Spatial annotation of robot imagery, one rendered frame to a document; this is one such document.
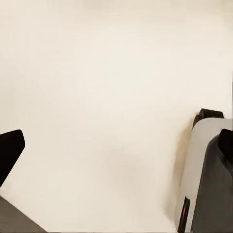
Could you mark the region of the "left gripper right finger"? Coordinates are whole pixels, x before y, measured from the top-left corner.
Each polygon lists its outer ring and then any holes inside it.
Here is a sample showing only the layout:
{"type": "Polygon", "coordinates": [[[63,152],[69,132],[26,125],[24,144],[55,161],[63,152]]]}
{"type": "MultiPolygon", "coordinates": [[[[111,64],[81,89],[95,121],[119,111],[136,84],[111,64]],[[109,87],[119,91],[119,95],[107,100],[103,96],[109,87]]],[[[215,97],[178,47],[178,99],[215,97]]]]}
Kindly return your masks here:
{"type": "Polygon", "coordinates": [[[218,147],[233,167],[233,131],[227,129],[221,130],[218,147]]]}

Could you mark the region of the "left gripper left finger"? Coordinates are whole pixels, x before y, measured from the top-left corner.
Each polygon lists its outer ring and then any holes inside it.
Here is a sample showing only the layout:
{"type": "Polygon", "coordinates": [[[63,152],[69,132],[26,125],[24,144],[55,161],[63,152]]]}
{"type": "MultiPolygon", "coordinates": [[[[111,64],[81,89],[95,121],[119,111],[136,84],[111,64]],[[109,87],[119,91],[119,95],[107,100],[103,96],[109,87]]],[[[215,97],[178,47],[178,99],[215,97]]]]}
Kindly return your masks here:
{"type": "Polygon", "coordinates": [[[21,129],[0,134],[0,188],[24,149],[21,129]]]}

